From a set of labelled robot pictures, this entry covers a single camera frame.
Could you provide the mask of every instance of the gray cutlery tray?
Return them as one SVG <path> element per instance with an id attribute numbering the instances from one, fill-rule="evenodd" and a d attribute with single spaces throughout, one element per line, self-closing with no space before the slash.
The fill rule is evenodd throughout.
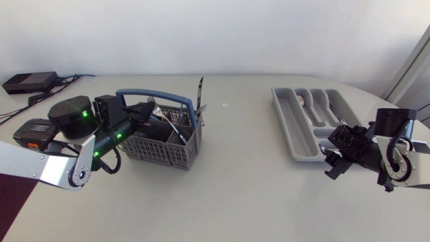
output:
<path id="1" fill-rule="evenodd" d="M 320 146 L 335 148 L 327 139 L 339 125 L 362 126 L 336 89 L 273 87 L 273 104 L 295 161 L 324 161 Z M 304 105 L 298 95 L 303 97 Z"/>

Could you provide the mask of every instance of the fork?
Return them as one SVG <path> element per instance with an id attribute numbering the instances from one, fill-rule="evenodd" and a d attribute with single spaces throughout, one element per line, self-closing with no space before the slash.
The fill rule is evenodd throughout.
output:
<path id="1" fill-rule="evenodd" d="M 182 136 L 182 134 L 179 133 L 179 130 L 175 127 L 175 125 L 168 118 L 166 118 L 166 116 L 163 114 L 163 111 L 161 111 L 160 106 L 156 103 L 154 97 L 148 97 L 148 102 L 154 102 L 153 114 L 166 119 L 168 121 L 168 123 L 170 124 L 170 126 L 172 126 L 174 131 L 179 135 L 179 137 L 181 137 L 181 140 L 185 144 L 187 144 L 187 139 L 184 136 Z"/>
<path id="2" fill-rule="evenodd" d="M 203 112 L 204 110 L 206 110 L 206 107 L 207 107 L 208 105 L 207 104 L 205 104 L 205 105 L 203 105 L 202 107 L 200 107 L 200 108 L 198 108 L 197 110 L 196 110 L 196 115 L 198 115 L 199 113 L 201 113 L 201 112 Z"/>

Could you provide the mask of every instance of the gray plastic basket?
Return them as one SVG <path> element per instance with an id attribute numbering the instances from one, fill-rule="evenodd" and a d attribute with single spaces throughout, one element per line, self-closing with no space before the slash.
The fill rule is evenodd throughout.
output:
<path id="1" fill-rule="evenodd" d="M 187 144 L 183 144 L 168 122 L 150 120 L 149 122 L 156 128 L 154 134 L 136 132 L 122 143 L 121 148 L 131 159 L 190 170 L 202 141 L 204 125 L 202 115 L 198 120 L 198 128 L 194 130 L 190 125 L 187 110 L 171 106 L 160 106 L 160 108 L 187 139 Z"/>

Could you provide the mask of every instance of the basket handle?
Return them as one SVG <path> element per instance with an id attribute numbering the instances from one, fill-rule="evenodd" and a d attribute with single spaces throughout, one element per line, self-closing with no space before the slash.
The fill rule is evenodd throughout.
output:
<path id="1" fill-rule="evenodd" d="M 193 103 L 189 98 L 181 97 L 172 93 L 166 93 L 164 91 L 155 91 L 147 89 L 119 89 L 116 91 L 116 96 L 120 98 L 123 106 L 126 106 L 126 100 L 124 95 L 147 95 L 153 97 L 159 97 L 174 101 L 187 106 L 189 121 L 191 122 L 191 127 L 195 130 L 197 128 L 196 114 L 194 112 Z"/>

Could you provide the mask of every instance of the tabletop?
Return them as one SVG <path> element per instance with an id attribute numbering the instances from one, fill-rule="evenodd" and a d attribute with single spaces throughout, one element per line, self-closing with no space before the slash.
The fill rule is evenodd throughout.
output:
<path id="1" fill-rule="evenodd" d="M 123 88 L 188 97 L 196 106 L 199 76 L 83 77 L 0 126 L 3 142 L 51 106 Z M 325 162 L 290 157 L 272 103 L 272 87 L 337 89 L 363 124 L 392 104 L 362 90 L 293 75 L 205 76 L 202 144 L 189 171 L 129 159 L 78 192 L 39 183 L 5 241 L 428 241 L 430 192 L 376 184 L 378 174 L 353 165 L 333 181 Z M 0 95 L 1 113 L 29 95 Z M 415 124 L 413 139 L 430 141 Z M 114 163 L 108 153 L 104 161 Z"/>

